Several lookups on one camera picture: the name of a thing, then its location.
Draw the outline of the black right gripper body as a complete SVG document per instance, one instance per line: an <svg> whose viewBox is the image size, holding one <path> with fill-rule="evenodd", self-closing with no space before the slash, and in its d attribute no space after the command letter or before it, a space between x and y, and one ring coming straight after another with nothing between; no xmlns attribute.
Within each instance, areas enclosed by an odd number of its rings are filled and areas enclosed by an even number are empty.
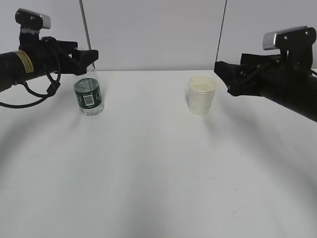
<svg viewBox="0 0 317 238"><path fill-rule="evenodd" d="M270 65L244 65L243 82L249 96L288 99L298 93L304 99L317 97L317 74L293 65L285 57L280 55L280 60Z"/></svg>

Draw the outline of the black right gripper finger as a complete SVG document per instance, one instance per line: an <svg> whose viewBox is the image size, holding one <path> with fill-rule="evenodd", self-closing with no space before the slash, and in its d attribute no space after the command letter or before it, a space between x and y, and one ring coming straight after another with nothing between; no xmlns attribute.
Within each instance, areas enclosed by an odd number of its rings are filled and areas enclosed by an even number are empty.
<svg viewBox="0 0 317 238"><path fill-rule="evenodd" d="M232 96L249 95L247 86L243 82L243 73L246 70L244 65L229 64L223 61L216 61L214 64L215 74L227 87L227 92Z"/></svg>
<svg viewBox="0 0 317 238"><path fill-rule="evenodd" d="M243 53L241 55L241 65L270 65L280 60L280 55L254 55Z"/></svg>

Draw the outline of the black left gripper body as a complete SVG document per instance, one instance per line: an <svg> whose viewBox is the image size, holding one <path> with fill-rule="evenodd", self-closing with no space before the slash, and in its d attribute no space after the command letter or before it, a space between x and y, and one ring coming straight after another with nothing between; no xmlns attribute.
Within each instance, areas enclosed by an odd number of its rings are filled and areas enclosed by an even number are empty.
<svg viewBox="0 0 317 238"><path fill-rule="evenodd" d="M39 34L19 34L19 50L24 51L31 59L35 72L47 67L49 72L57 72L61 69L63 73L63 60L71 51L63 51L41 41Z"/></svg>

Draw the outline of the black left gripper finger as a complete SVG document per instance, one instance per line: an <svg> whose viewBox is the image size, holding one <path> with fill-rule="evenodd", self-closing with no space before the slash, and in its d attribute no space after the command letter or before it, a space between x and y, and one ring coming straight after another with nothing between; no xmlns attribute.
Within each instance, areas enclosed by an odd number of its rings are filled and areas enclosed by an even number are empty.
<svg viewBox="0 0 317 238"><path fill-rule="evenodd" d="M99 58L98 50L72 49L63 60L63 74L77 76L87 73L87 68Z"/></svg>
<svg viewBox="0 0 317 238"><path fill-rule="evenodd" d="M73 41L60 41L55 39L54 37L42 37L42 42L54 47L55 49L60 49L63 51L72 51L73 49L77 48L77 42Z"/></svg>

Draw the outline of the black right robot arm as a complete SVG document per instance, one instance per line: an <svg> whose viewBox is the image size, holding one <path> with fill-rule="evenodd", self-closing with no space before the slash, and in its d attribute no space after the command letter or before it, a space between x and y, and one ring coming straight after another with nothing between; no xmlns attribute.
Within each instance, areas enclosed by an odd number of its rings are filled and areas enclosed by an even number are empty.
<svg viewBox="0 0 317 238"><path fill-rule="evenodd" d="M214 72L234 97L264 97L317 120L317 73L312 69L291 65L281 55L242 54L240 64L215 62Z"/></svg>

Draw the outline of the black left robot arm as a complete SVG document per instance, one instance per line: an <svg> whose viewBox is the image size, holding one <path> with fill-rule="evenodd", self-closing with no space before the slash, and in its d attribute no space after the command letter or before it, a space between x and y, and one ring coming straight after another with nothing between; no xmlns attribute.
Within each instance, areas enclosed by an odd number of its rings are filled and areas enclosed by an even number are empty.
<svg viewBox="0 0 317 238"><path fill-rule="evenodd" d="M46 73L83 75L99 58L97 50L80 50L78 43L20 32L19 49L0 55L0 90Z"/></svg>

